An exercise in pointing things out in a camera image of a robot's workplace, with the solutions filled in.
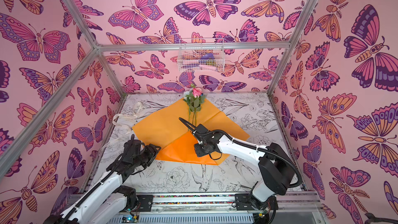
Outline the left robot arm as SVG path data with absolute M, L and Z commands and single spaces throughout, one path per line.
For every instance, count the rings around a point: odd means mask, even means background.
M 123 183 L 147 169 L 161 147 L 146 145 L 132 135 L 124 143 L 123 153 L 111 163 L 99 181 L 77 202 L 59 215 L 51 214 L 46 224 L 105 224 L 122 210 L 139 208 L 136 190 Z

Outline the pink fake rose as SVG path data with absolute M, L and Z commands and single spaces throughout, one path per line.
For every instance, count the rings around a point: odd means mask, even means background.
M 191 93 L 190 93 L 190 104 L 192 106 L 193 112 L 193 124 L 197 125 L 197 116 L 198 116 L 198 108 L 202 104 L 201 97 L 203 96 L 203 90 L 200 87 L 197 87 L 195 84 L 191 84 Z

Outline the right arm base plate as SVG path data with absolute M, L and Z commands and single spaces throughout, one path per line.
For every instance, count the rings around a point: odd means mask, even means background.
M 275 196 L 269 197 L 264 202 L 255 198 L 252 194 L 235 194 L 234 206 L 238 211 L 273 211 L 278 210 Z

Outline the orange wrapping paper sheet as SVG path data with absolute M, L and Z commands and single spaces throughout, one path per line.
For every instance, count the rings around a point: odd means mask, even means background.
M 188 121 L 192 120 L 192 117 L 188 116 L 188 105 L 183 100 L 178 100 L 165 109 L 149 115 L 137 123 L 132 130 L 135 136 L 146 145 L 153 144 L 161 147 L 157 160 L 218 166 L 229 157 L 217 152 L 213 152 L 211 156 L 197 157 L 194 144 L 198 141 L 179 120 L 180 117 Z M 221 129 L 243 141 L 249 138 L 249 134 L 208 100 L 205 100 L 202 105 L 197 121 L 208 130 Z

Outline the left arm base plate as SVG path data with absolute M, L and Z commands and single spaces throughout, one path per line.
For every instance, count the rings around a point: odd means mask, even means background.
M 127 197 L 126 212 L 150 212 L 154 195 L 137 195 Z

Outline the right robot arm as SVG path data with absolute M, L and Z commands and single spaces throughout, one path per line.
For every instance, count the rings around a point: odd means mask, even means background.
M 264 210 L 271 201 L 276 203 L 273 199 L 276 195 L 284 196 L 289 188 L 303 183 L 300 170 L 278 144 L 256 145 L 235 138 L 224 130 L 210 131 L 202 124 L 195 126 L 181 117 L 179 120 L 197 140 L 194 144 L 197 157 L 208 156 L 216 161 L 220 158 L 213 158 L 212 154 L 218 153 L 258 166 L 262 180 L 255 183 L 246 200 L 253 209 Z

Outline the white fake flower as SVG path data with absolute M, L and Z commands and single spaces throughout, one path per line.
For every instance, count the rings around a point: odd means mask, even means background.
M 193 92 L 192 90 L 190 91 L 185 91 L 183 93 L 183 101 L 186 102 L 186 104 L 188 105 L 188 121 L 192 122 L 192 119 L 194 117 L 194 96 L 193 96 Z

